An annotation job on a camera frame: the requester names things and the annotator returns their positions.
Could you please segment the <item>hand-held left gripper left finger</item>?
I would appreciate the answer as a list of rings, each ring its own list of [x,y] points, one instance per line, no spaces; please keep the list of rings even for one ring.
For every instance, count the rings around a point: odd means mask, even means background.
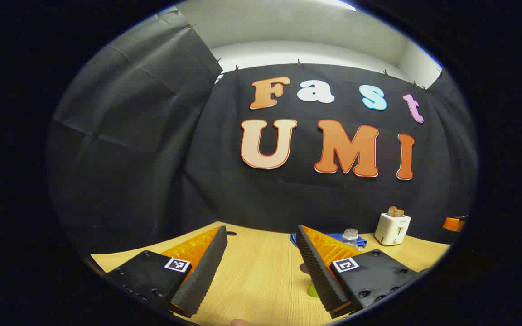
[[[143,250],[107,273],[110,283],[154,310],[191,318],[207,295],[228,244],[225,225],[161,253]]]

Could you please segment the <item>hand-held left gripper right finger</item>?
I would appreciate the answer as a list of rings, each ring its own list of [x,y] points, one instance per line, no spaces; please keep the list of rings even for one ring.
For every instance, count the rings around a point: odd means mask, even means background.
[[[304,225],[298,225],[296,244],[332,318],[393,297],[429,272],[427,268],[416,272],[378,249],[361,252]]]

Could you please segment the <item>water bottle with white label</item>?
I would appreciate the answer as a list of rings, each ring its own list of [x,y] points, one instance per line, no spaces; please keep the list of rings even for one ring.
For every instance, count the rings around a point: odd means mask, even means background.
[[[297,246],[303,261],[319,297],[325,301],[347,300],[339,281],[336,280],[332,262],[360,254],[353,242],[358,237],[357,229],[346,229],[342,234],[346,240],[344,243],[305,225],[301,225],[297,233]]]

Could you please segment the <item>blue folded towel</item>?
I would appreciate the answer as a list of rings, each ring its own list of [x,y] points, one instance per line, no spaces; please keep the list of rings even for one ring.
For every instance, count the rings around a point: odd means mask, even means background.
[[[346,241],[343,238],[342,233],[331,233],[331,234],[327,234],[327,236],[331,237],[332,239],[336,239],[342,243],[344,243]],[[295,246],[296,248],[298,247],[298,245],[296,243],[296,233],[290,234],[289,240],[291,241],[293,246]],[[368,244],[368,241],[360,236],[358,236],[353,242],[354,242],[355,246],[357,246],[358,248],[365,248]]]

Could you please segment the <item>cream white toaster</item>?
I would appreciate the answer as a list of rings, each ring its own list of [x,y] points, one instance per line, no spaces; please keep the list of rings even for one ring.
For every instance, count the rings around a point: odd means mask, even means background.
[[[384,246],[400,245],[406,237],[410,222],[410,216],[393,217],[381,213],[374,238]]]

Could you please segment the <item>black backdrop cloth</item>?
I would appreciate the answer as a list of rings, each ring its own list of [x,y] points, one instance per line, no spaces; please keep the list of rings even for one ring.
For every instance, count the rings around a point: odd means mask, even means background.
[[[450,244],[479,172],[476,128],[443,73],[427,91],[354,67],[224,72],[176,7],[85,64],[50,126],[58,218],[90,254],[215,221],[294,233],[374,232],[397,206],[407,235]]]

